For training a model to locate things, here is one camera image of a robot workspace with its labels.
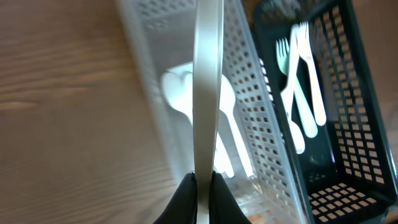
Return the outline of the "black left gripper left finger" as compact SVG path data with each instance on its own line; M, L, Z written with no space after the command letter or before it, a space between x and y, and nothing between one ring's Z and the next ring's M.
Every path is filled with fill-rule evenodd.
M197 180L187 173L164 211L154 224L194 224L197 222Z

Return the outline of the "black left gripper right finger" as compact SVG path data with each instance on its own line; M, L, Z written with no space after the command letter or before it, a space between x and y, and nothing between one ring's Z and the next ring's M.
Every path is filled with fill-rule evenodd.
M209 197L210 224L251 224L240 209L224 178L212 173Z

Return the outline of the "white plastic spoon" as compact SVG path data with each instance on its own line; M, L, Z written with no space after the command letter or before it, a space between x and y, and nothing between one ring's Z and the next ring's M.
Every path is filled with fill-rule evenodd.
M220 109L227 117L234 143L236 145L236 149L238 151L239 158L243 165L246 176L251 177L254 175L254 173L246 145L234 117L235 104L236 96L234 94L233 87L231 86L229 80L224 75L221 75Z
M223 57L223 0L198 0L193 51L193 150L197 223L209 223Z
M296 153L303 154L305 151L305 140L303 138L303 134L297 123L292 121L291 115L287 113L287 118L289 122L289 129L292 135L292 139L295 145Z
M193 126L193 94L192 94L192 74L188 73L188 87L185 80L174 73L166 72L160 78L160 85L168 105L183 113ZM216 134L216 151L214 166L219 173L225 172L227 177L234 177L233 167L229 159L226 148L219 133Z

